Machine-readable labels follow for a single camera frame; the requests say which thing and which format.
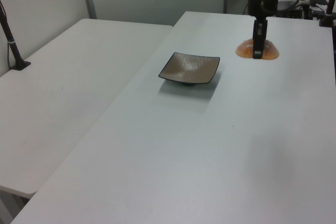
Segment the black bracket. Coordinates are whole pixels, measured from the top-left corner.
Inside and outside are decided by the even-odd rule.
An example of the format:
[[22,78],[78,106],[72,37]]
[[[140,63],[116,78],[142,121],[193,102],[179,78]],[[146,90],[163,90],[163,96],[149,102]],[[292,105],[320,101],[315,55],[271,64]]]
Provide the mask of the black bracket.
[[7,42],[9,44],[9,46],[11,47],[11,50],[13,52],[13,56],[15,58],[15,66],[12,67],[11,69],[14,70],[23,70],[24,68],[26,68],[27,66],[30,65],[30,62],[28,61],[24,61],[20,55],[20,52],[16,46],[15,40],[13,38],[13,34],[11,29],[9,28],[8,22],[7,22],[7,16],[5,13],[5,10],[2,6],[2,3],[0,1],[0,23],[1,26],[4,30],[4,33],[6,35],[7,38]]
[[264,45],[267,33],[267,20],[254,21],[253,27],[253,58],[261,59],[264,52]]

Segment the black cable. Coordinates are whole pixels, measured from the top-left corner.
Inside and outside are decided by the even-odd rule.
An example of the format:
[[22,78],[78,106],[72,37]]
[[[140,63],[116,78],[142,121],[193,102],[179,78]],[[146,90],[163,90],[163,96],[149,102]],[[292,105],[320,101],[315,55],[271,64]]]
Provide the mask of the black cable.
[[1,0],[0,0],[0,7],[1,7],[2,11],[4,12],[4,14],[5,14],[5,18],[6,18],[6,21],[7,21],[7,14],[6,14],[6,10],[5,10],[4,6],[2,5],[2,2],[1,2]]
[[244,8],[244,11],[243,11],[243,15],[245,14],[245,11],[246,11],[246,7],[247,7],[247,4],[245,5],[245,8]]
[[[6,14],[6,11],[5,11],[5,8],[0,0],[0,7],[1,7],[1,11],[4,13],[5,15],[5,19],[7,21],[7,14]],[[11,69],[11,65],[9,64],[9,43],[7,42],[7,64],[8,64],[8,68]]]
[[263,12],[265,12],[266,14],[269,14],[269,15],[275,15],[275,16],[280,16],[280,15],[284,15],[286,14],[288,11],[290,10],[293,10],[294,8],[296,8],[296,5],[298,4],[300,0],[296,0],[292,6],[286,8],[286,9],[283,9],[283,10],[277,10],[277,11],[273,11],[273,10],[268,10],[264,7],[264,1],[261,2],[261,9]]
[[323,12],[323,14],[325,15],[325,11],[320,6],[316,5],[316,7],[319,8]]
[[8,63],[8,68],[11,69],[11,66],[9,64],[9,43],[7,43],[7,63]]

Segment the white table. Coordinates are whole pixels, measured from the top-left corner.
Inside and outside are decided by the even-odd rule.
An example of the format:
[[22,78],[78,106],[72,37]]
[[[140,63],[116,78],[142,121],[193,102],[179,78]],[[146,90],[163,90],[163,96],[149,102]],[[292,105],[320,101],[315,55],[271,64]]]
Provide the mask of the white table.
[[30,198],[171,30],[84,19],[0,78],[0,190]]
[[[243,59],[253,20],[184,14],[13,224],[334,223],[331,29],[270,18],[280,57]],[[221,57],[211,83],[157,77],[174,51]]]

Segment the brown plate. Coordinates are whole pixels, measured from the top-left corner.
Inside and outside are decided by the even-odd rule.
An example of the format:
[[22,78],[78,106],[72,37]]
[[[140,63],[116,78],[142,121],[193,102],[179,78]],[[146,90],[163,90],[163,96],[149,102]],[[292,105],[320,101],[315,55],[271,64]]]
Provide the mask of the brown plate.
[[186,55],[175,52],[159,74],[160,78],[183,84],[206,84],[214,77],[220,57]]

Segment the table surface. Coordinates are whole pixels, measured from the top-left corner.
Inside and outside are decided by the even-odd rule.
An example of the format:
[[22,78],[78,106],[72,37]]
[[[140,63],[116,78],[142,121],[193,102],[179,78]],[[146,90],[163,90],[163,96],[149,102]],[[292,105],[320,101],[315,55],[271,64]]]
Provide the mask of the table surface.
[[[279,58],[243,59],[253,21],[185,13],[13,224],[334,223],[331,29],[270,18]],[[175,51],[214,79],[160,79]]]
[[0,189],[31,197],[172,29],[84,19],[0,78]]

